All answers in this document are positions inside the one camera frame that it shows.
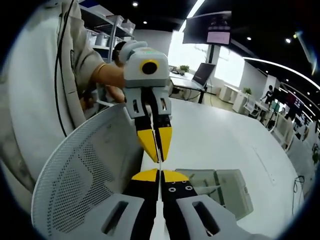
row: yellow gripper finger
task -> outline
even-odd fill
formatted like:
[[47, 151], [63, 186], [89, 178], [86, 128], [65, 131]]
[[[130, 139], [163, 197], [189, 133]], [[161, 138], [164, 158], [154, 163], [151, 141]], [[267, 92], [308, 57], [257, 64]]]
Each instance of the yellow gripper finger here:
[[163, 161], [165, 161], [167, 159], [169, 148], [170, 148], [171, 137], [172, 137], [172, 127], [171, 126], [159, 127], [159, 134], [161, 138]]
[[154, 132], [152, 129], [138, 130], [137, 131], [138, 139], [140, 144], [150, 158], [157, 163], [157, 148], [155, 143]]

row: bracelet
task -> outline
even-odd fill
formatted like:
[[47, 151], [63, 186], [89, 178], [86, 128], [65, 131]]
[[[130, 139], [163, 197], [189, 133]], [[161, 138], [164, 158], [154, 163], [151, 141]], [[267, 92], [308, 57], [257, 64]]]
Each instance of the bracelet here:
[[97, 75], [99, 74], [100, 70], [105, 66], [105, 65], [108, 65], [107, 63], [104, 63], [102, 64], [99, 68], [98, 68], [98, 71], [97, 71]]

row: perforated mesh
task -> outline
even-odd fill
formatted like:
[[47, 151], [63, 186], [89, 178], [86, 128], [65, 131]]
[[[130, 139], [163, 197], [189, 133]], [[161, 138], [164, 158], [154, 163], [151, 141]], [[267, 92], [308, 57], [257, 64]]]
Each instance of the perforated mesh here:
[[77, 128], [42, 170], [32, 199], [32, 223], [44, 235], [67, 234], [141, 167], [143, 150], [118, 104]]

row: computer monitor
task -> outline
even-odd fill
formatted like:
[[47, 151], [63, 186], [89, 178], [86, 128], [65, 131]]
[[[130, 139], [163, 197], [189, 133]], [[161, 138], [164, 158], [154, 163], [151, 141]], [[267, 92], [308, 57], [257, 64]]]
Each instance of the computer monitor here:
[[198, 70], [195, 72], [193, 76], [193, 80], [201, 86], [206, 85], [210, 75], [215, 69], [215, 66], [216, 65], [210, 63], [201, 63]]
[[229, 45], [231, 18], [231, 11], [213, 12], [188, 18], [183, 43]]

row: desk leg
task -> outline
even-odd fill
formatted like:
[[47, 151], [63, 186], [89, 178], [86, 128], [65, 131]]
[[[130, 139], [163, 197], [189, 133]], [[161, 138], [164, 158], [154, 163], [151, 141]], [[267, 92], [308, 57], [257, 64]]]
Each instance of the desk leg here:
[[202, 101], [203, 101], [203, 99], [204, 99], [204, 95], [205, 95], [205, 92], [202, 91], [202, 92], [200, 93], [200, 97], [199, 97], [198, 104], [202, 104]]
[[257, 115], [256, 115], [256, 118], [255, 118], [255, 119], [257, 119], [257, 120], [258, 120], [258, 118], [259, 118], [260, 114], [261, 114], [261, 109], [259, 108], [258, 113], [257, 113]]

